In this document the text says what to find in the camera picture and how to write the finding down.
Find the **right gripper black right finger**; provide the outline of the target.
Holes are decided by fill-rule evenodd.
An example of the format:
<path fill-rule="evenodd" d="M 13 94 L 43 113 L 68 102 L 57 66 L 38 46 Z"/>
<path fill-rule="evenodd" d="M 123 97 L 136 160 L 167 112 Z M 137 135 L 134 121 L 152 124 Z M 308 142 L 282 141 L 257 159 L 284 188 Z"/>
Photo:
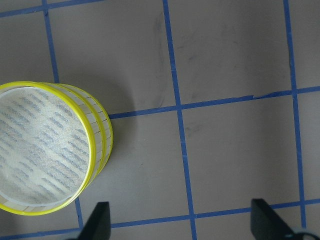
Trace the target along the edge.
<path fill-rule="evenodd" d="M 293 230 L 262 198 L 251 200 L 250 231 L 255 240 L 293 239 Z"/>

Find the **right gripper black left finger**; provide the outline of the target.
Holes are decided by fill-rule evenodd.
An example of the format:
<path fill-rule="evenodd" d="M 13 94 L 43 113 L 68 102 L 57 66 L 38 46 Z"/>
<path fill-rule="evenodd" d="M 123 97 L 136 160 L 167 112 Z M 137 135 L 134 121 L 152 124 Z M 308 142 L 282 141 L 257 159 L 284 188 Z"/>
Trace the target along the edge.
<path fill-rule="evenodd" d="M 98 202 L 77 240 L 109 240 L 111 214 L 109 202 Z"/>

